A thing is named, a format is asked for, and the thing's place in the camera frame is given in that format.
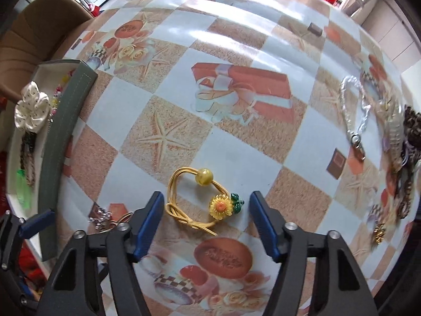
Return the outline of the white polka dot scrunchie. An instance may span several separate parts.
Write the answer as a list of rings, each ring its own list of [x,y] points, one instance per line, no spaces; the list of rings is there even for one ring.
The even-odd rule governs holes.
[[[15,105],[14,124],[20,131],[37,134],[47,122],[51,103],[46,93],[38,89],[36,82],[26,84],[21,100]]]

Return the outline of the green translucent bangle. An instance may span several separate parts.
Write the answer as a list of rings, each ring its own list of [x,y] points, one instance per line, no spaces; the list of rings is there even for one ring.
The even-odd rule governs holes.
[[[26,182],[25,170],[19,169],[16,172],[16,195],[21,207],[24,210],[31,208],[32,190]]]

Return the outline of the black beaded hair clip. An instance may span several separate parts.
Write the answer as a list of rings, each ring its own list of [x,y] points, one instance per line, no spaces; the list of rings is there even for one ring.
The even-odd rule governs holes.
[[[20,167],[24,169],[25,163],[33,156],[36,143],[36,133],[26,132],[21,138]]]

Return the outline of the white jewelry tray box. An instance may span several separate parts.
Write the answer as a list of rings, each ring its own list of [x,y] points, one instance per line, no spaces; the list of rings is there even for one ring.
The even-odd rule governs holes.
[[[6,197],[14,214],[30,217],[48,209],[57,211],[58,191],[68,145],[81,107],[97,73],[77,59],[47,61],[38,65],[30,81],[46,93],[51,103],[47,122],[37,133],[33,156],[25,163],[26,182],[32,190],[31,208],[24,210],[16,195],[16,172],[20,167],[21,138],[26,131],[14,128],[9,146]]]

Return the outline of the checkered vinyl tablecloth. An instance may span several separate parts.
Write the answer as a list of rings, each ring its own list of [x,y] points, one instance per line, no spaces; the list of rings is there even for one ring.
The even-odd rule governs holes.
[[[372,112],[366,157],[348,141],[386,88],[414,103],[387,46],[323,0],[112,0],[63,58],[98,77],[69,144],[57,234],[95,229],[93,204],[114,219],[166,192],[181,167],[208,168],[243,200],[259,190],[302,229],[338,231],[372,293],[403,251],[420,198],[399,219],[395,179]],[[384,223],[383,242],[372,234]]]

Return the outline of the clear plastic hair claw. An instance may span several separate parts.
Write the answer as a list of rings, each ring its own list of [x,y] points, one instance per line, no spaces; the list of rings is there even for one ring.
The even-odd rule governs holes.
[[[401,153],[404,141],[404,110],[398,98],[392,97],[380,104],[380,120],[383,122],[383,149],[397,173],[403,167]]]

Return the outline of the leopard print scrunchie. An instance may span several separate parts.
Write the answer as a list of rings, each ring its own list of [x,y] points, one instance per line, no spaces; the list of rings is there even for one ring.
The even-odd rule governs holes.
[[[403,122],[405,134],[405,148],[408,158],[413,163],[420,160],[420,113],[411,106],[405,106],[405,119]]]

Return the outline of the brown leather chair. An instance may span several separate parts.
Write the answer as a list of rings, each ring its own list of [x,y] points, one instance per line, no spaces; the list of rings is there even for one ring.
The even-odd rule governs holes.
[[[1,36],[1,96],[21,99],[37,66],[61,59],[94,20],[75,0],[34,0]]]

